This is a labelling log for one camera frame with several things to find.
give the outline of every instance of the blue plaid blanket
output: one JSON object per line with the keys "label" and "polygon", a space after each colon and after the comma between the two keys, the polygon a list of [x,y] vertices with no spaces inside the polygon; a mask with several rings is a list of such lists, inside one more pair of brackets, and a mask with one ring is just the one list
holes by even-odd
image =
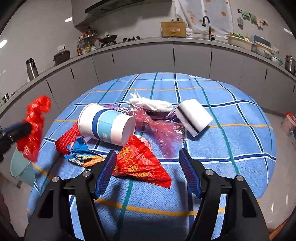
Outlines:
{"label": "blue plaid blanket", "polygon": [[[186,99],[197,99],[213,116],[208,129],[195,138],[189,133],[185,147],[192,158],[200,160],[221,176],[245,177],[260,200],[271,179],[276,160],[272,127],[258,104],[232,85],[215,80],[177,73],[147,73],[126,76],[96,86],[73,101],[55,120],[42,141],[38,161],[33,164],[36,183],[28,201],[28,219],[36,201],[50,179],[79,175],[85,169],[66,160],[55,150],[55,141],[71,128],[89,103],[126,106],[130,93],[165,100],[174,106]],[[144,133],[155,156],[172,178],[170,189],[129,178],[111,177],[107,190],[95,201],[98,215],[110,240],[185,240],[197,214],[199,200],[191,194],[178,161],[162,156],[158,145]],[[121,147],[90,139],[91,150],[107,155]],[[76,237],[83,238],[75,197],[70,196],[72,222]],[[220,235],[226,196],[221,196],[213,238]]]}

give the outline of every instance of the blue gripper pad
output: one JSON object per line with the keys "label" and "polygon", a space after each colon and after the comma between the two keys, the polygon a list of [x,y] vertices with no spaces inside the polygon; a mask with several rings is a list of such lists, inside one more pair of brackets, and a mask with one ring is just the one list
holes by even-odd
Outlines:
{"label": "blue gripper pad", "polygon": [[99,198],[101,195],[105,193],[108,183],[110,181],[110,178],[112,176],[112,172],[115,168],[116,160],[117,160],[117,156],[115,151],[111,153],[108,160],[105,159],[106,163],[103,166],[103,169],[96,180],[96,190],[94,194],[96,195],[97,198]]}
{"label": "blue gripper pad", "polygon": [[200,179],[191,165],[189,157],[187,157],[186,153],[182,149],[179,151],[179,162],[192,193],[199,197],[202,193],[200,189]]}

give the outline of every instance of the floor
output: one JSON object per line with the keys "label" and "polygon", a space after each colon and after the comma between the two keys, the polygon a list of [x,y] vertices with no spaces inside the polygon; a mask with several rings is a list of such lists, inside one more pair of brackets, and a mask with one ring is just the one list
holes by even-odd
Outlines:
{"label": "floor", "polygon": [[[264,193],[260,207],[268,228],[279,226],[296,205],[296,150],[293,138],[287,137],[281,129],[281,117],[266,114],[276,136],[277,158],[272,179]],[[11,224],[18,235],[23,236],[27,222],[27,200],[31,187],[22,184],[21,188],[0,176],[0,191],[10,211]]]}

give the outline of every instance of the wooden cutting board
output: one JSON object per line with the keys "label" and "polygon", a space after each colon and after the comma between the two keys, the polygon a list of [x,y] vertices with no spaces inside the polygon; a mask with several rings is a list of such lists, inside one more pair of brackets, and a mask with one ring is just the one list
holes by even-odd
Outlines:
{"label": "wooden cutting board", "polygon": [[186,37],[185,22],[161,22],[163,37]]}

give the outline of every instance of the red snack wrapper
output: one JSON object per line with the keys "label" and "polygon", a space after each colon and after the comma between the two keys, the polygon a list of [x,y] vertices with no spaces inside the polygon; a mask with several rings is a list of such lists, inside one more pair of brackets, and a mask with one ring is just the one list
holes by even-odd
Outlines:
{"label": "red snack wrapper", "polygon": [[62,153],[63,155],[69,154],[70,151],[67,149],[71,141],[75,141],[76,137],[80,137],[81,134],[78,130],[78,122],[75,122],[70,130],[63,134],[56,141],[56,150]]}
{"label": "red snack wrapper", "polygon": [[130,136],[126,145],[117,154],[113,175],[131,175],[165,188],[170,188],[172,182],[159,160],[135,135]]}
{"label": "red snack wrapper", "polygon": [[51,100],[45,95],[39,96],[27,106],[25,121],[32,126],[30,135],[17,141],[17,149],[23,156],[32,162],[37,161],[38,152],[42,141],[42,131],[44,117],[42,113],[47,113],[51,107]]}

